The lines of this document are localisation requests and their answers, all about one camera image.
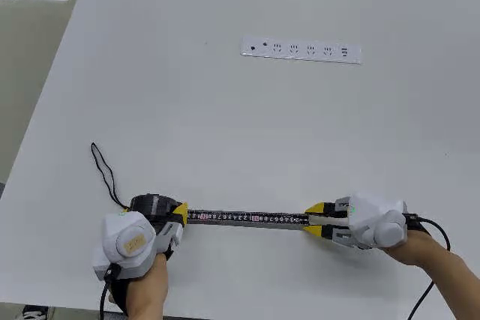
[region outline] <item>white tabletop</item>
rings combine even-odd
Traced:
[[[480,272],[479,0],[78,0],[0,201],[0,301],[97,309],[121,199],[299,212],[405,199]],[[244,57],[244,35],[362,46],[362,65]],[[188,226],[165,312],[405,319],[428,284],[380,251],[304,232]],[[418,318],[450,319],[438,292]]]

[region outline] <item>forearm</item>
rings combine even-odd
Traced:
[[[461,257],[438,245],[420,267],[436,284],[456,319],[480,319],[480,280]]]
[[[160,320],[167,297],[168,274],[164,254],[155,258],[148,273],[128,286],[127,311],[130,320]]]

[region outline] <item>measuring tape blade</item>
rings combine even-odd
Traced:
[[[309,225],[308,217],[308,214],[189,209],[187,223],[299,230]]]

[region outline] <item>yellow label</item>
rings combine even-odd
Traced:
[[[143,234],[140,234],[132,240],[129,240],[125,244],[123,244],[123,247],[125,248],[125,250],[127,250],[127,254],[130,255],[145,244],[147,244],[147,240],[145,239],[145,236],[143,236]]]

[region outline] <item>electrical outlet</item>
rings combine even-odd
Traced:
[[[327,58],[330,58],[334,53],[333,47],[329,45],[325,45],[323,47],[323,55],[326,56]]]
[[[361,64],[362,48],[358,45],[322,41],[280,40],[266,37],[244,37],[241,54],[264,58],[287,58]]]
[[[277,41],[277,42],[274,42],[273,45],[271,46],[271,52],[273,52],[274,55],[280,55],[282,53],[282,43]]]
[[[290,44],[288,52],[293,58],[295,58],[300,53],[300,45],[299,44]]]
[[[307,45],[307,57],[313,58],[317,55],[317,46],[315,44],[308,44]]]

